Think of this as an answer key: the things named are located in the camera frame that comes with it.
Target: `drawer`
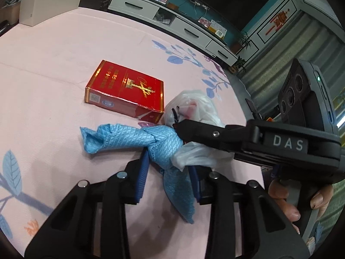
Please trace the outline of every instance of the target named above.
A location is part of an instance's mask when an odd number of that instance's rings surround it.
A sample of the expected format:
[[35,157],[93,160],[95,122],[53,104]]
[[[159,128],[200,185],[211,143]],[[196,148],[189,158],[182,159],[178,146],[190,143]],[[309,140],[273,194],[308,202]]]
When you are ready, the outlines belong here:
[[153,19],[159,9],[143,0],[111,0],[109,8],[115,11],[118,9],[120,12],[135,13],[148,19]]
[[232,66],[237,58],[231,52],[229,52],[226,48],[222,47],[215,41],[211,41],[207,46],[206,49],[211,52],[213,55],[219,57],[229,66]]
[[189,39],[203,47],[206,47],[211,41],[211,38],[205,35],[202,31],[196,29],[179,18],[175,18],[169,27],[177,32],[177,34],[182,38]]

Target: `orange flower print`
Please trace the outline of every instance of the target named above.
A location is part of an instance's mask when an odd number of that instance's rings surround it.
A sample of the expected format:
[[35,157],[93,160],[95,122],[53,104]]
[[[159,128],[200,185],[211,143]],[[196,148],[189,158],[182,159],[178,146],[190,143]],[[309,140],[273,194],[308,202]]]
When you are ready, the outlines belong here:
[[24,227],[24,229],[32,237],[37,233],[37,231],[40,228],[36,219],[34,221],[31,220],[30,222],[28,222],[28,226],[29,227]]

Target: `tv stand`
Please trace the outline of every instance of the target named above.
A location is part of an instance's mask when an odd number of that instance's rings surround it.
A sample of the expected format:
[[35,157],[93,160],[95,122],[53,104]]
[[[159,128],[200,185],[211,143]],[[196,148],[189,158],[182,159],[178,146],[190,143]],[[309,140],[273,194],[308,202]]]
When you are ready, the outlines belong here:
[[[135,20],[177,36],[178,39],[192,44],[199,51],[213,57],[220,65],[224,62],[232,66],[237,60],[236,55],[227,48],[226,44],[202,24],[193,22],[182,13],[173,11],[154,0],[111,0],[108,10],[133,17]],[[170,17],[170,23],[158,21],[155,18],[157,13]]]

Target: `black drawer handle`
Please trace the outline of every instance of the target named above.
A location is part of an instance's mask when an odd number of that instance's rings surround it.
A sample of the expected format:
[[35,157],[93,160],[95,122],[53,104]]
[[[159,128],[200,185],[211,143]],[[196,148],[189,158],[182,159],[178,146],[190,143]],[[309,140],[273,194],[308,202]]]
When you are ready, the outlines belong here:
[[220,51],[218,51],[218,53],[220,53],[223,57],[225,57],[226,59],[228,59],[228,57],[227,57],[225,54],[221,53]]
[[198,35],[194,34],[193,32],[190,32],[190,31],[187,30],[186,28],[185,28],[185,31],[186,31],[187,33],[191,34],[193,37],[199,38]]
[[128,6],[132,6],[134,8],[143,9],[143,7],[139,7],[137,5],[134,5],[134,4],[131,4],[131,3],[128,3],[128,2],[125,2],[125,4],[128,5]]

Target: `qr code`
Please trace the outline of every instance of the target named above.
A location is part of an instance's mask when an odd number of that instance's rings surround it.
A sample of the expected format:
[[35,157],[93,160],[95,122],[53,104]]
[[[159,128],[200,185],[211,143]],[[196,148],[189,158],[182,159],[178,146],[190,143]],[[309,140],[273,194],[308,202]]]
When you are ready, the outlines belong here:
[[101,101],[101,96],[100,95],[96,95],[94,93],[91,93],[89,96],[89,100],[92,102],[96,102],[99,103]]

